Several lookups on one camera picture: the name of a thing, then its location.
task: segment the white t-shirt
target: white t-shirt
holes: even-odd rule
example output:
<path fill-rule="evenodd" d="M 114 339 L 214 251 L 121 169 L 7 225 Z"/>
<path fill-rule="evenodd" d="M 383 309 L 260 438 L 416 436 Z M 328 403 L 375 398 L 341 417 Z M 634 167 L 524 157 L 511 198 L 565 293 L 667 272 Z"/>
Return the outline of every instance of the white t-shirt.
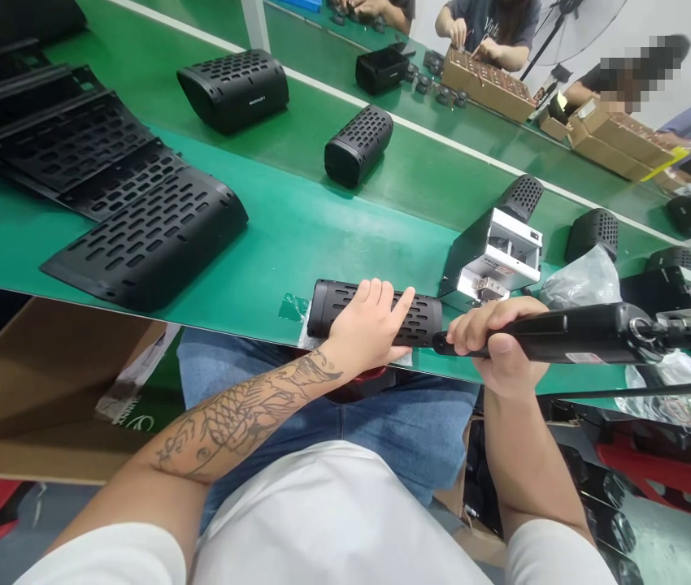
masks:
<path fill-rule="evenodd" d="M 183 552 L 151 524 L 106 526 L 42 558 L 16 585 L 185 585 Z M 221 506 L 192 585 L 489 580 L 374 452 L 329 441 L 276 461 Z M 533 520 L 508 546 L 507 583 L 615 582 L 567 526 Z"/>

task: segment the blue jeans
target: blue jeans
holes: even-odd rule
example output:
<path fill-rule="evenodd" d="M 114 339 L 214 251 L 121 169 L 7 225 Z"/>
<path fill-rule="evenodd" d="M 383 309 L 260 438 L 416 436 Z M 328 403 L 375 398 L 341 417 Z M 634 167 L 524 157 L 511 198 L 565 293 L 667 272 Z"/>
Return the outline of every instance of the blue jeans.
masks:
<path fill-rule="evenodd" d="M 186 408 L 294 360 L 291 348 L 186 329 L 177 350 Z M 424 506 L 454 485 L 465 458 L 462 435 L 480 385 L 415 374 L 407 383 L 339 405 L 325 396 L 303 406 L 251 455 L 213 484 L 202 529 L 224 500 L 289 453 L 347 440 L 378 453 Z"/>

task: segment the white sleeve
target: white sleeve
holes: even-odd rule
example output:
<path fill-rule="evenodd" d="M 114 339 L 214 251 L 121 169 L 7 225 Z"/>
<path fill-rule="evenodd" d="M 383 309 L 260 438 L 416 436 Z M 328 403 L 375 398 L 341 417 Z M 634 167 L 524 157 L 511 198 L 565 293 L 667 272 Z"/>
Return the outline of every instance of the white sleeve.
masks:
<path fill-rule="evenodd" d="M 573 529 L 552 520 L 530 520 L 508 543 L 507 585 L 615 585 L 598 550 Z"/>
<path fill-rule="evenodd" d="M 185 585 L 185 558 L 169 532 L 127 522 L 98 528 L 56 548 L 15 585 Z"/>

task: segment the cardboard box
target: cardboard box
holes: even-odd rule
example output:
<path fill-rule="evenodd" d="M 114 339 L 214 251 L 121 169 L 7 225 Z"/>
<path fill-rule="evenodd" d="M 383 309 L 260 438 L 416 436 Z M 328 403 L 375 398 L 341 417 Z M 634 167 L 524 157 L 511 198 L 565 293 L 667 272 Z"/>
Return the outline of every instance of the cardboard box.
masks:
<path fill-rule="evenodd" d="M 94 419 L 165 323 L 31 300 L 0 332 L 0 478 L 105 483 L 150 434 Z"/>
<path fill-rule="evenodd" d="M 562 122 L 551 117 L 549 114 L 549 108 L 544 108 L 540 114 L 538 114 L 538 127 L 556 140 L 563 141 L 565 137 L 570 133 L 572 127 L 570 124 L 567 126 Z"/>
<path fill-rule="evenodd" d="M 445 56 L 441 81 L 456 91 L 466 91 L 474 102 L 517 122 L 524 122 L 535 111 L 527 85 L 453 48 Z"/>
<path fill-rule="evenodd" d="M 600 100 L 593 97 L 572 116 L 580 120 L 587 132 L 609 146 L 656 168 L 673 160 L 673 153 L 661 146 L 654 131 L 626 114 L 610 113 Z"/>

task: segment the label sticker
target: label sticker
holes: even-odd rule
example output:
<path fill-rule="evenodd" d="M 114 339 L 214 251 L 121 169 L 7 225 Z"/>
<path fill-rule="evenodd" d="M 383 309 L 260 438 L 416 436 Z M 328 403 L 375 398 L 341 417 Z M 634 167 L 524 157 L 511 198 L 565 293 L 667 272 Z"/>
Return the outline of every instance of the label sticker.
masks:
<path fill-rule="evenodd" d="M 566 353 L 565 357 L 573 363 L 605 363 L 596 353 Z"/>

